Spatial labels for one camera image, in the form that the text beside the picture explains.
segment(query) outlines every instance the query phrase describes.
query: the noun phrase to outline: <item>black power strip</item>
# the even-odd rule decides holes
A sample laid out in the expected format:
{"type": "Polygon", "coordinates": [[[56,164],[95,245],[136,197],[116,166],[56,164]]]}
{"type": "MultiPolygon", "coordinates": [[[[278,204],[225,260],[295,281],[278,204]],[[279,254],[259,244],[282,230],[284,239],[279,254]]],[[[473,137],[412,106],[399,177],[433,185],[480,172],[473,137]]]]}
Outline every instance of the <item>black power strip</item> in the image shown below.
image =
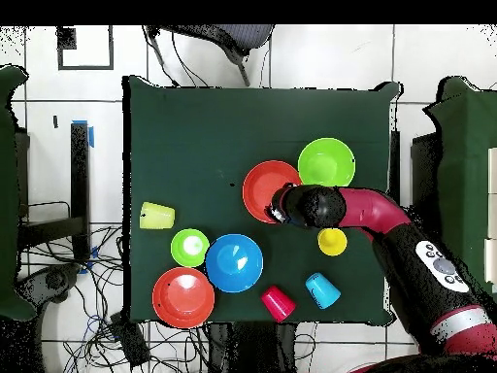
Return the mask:
{"type": "Polygon", "coordinates": [[[120,312],[111,316],[109,325],[115,339],[121,343],[124,356],[131,367],[140,366],[150,360],[150,350],[142,330],[137,323],[123,320],[120,312]]]}

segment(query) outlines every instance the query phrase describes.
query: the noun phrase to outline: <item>blue tape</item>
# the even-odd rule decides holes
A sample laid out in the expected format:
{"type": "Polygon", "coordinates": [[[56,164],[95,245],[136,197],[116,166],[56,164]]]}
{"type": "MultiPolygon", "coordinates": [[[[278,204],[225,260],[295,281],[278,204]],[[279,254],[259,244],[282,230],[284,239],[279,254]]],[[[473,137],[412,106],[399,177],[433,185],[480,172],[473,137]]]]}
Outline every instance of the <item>blue tape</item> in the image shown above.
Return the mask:
{"type": "MultiPolygon", "coordinates": [[[[73,120],[72,121],[73,124],[86,124],[88,125],[88,120],[73,120]]],[[[91,147],[91,148],[94,148],[95,147],[95,141],[94,141],[94,137],[93,137],[93,126],[91,127],[88,127],[88,145],[91,147]]]]}
{"type": "MultiPolygon", "coordinates": [[[[98,247],[97,246],[95,246],[94,248],[91,249],[91,257],[93,257],[93,258],[98,257],[98,247]]],[[[88,261],[86,263],[86,267],[88,269],[91,269],[93,267],[93,264],[95,264],[93,261],[88,261]]],[[[85,269],[80,270],[80,273],[79,273],[80,275],[85,275],[86,273],[88,273],[88,271],[86,270],[86,267],[85,267],[85,269]]]]}
{"type": "Polygon", "coordinates": [[[91,148],[95,147],[95,144],[93,143],[93,126],[88,127],[88,144],[91,148]]]}

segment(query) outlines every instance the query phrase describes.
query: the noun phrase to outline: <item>green panel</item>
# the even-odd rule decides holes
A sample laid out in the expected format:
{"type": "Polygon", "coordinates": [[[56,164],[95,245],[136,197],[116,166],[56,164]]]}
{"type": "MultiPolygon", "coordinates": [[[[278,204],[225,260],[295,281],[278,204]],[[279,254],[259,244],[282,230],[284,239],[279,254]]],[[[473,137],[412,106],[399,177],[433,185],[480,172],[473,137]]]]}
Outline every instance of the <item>green panel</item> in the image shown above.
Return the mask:
{"type": "Polygon", "coordinates": [[[317,246],[317,229],[303,230],[255,220],[245,209],[242,183],[258,162],[278,159],[296,167],[300,151],[319,137],[336,137],[357,162],[352,185],[386,190],[389,102],[397,84],[379,91],[306,89],[174,89],[131,77],[131,317],[157,319],[151,291],[177,264],[173,236],[187,227],[211,242],[227,233],[252,238],[264,256],[254,287],[242,293],[215,291],[210,321],[268,321],[259,296],[278,285],[297,303],[293,322],[386,324],[383,274],[362,233],[347,230],[348,248],[338,257],[317,246]],[[176,209],[170,230],[141,230],[144,201],[176,209]],[[322,272],[342,292],[319,310],[305,280],[322,272]]]}
{"type": "Polygon", "coordinates": [[[459,77],[444,84],[443,100],[429,109],[442,131],[438,171],[444,242],[468,266],[483,289],[488,227],[488,149],[497,147],[497,93],[459,77]]]}
{"type": "Polygon", "coordinates": [[[27,321],[36,315],[33,306],[14,290],[17,277],[17,225],[19,194],[17,185],[16,137],[11,98],[27,79],[16,66],[0,66],[0,315],[27,321]]]}

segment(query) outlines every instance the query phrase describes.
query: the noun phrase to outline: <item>yellow cup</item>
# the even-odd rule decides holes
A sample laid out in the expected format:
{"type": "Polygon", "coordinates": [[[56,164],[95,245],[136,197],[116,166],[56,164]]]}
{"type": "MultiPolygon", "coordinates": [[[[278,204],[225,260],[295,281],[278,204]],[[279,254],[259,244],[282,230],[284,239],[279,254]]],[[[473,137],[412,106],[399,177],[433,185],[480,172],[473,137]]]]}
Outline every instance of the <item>yellow cup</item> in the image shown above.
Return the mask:
{"type": "Polygon", "coordinates": [[[317,243],[324,254],[337,256],[347,247],[347,236],[340,229],[322,229],[317,234],[317,243]]]}
{"type": "Polygon", "coordinates": [[[144,202],[140,212],[141,229],[170,229],[175,222],[175,210],[167,206],[144,202]]]}

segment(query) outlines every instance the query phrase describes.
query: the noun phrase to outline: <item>plastic cup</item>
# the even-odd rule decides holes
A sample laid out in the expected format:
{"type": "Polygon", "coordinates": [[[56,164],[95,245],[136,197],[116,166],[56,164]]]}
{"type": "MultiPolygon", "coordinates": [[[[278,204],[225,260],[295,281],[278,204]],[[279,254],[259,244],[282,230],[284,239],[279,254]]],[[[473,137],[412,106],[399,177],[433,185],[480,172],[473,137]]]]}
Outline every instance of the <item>plastic cup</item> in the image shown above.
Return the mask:
{"type": "Polygon", "coordinates": [[[348,186],[355,173],[355,159],[344,142],[324,137],[302,150],[298,170],[304,185],[348,186]]]}
{"type": "Polygon", "coordinates": [[[276,286],[268,288],[261,296],[262,303],[276,322],[283,322],[295,309],[295,302],[276,286]]]}
{"type": "Polygon", "coordinates": [[[174,222],[174,209],[149,202],[144,202],[142,205],[140,212],[141,229],[170,229],[174,222]]]}
{"type": "Polygon", "coordinates": [[[337,301],[340,291],[321,273],[314,273],[307,281],[306,288],[313,296],[319,309],[326,309],[337,301]]]}
{"type": "Polygon", "coordinates": [[[340,229],[322,229],[317,234],[317,244],[324,254],[337,256],[347,247],[347,236],[340,229]]]}
{"type": "Polygon", "coordinates": [[[209,239],[197,229],[180,230],[171,241],[171,255],[184,267],[200,266],[208,248],[209,239]]]}

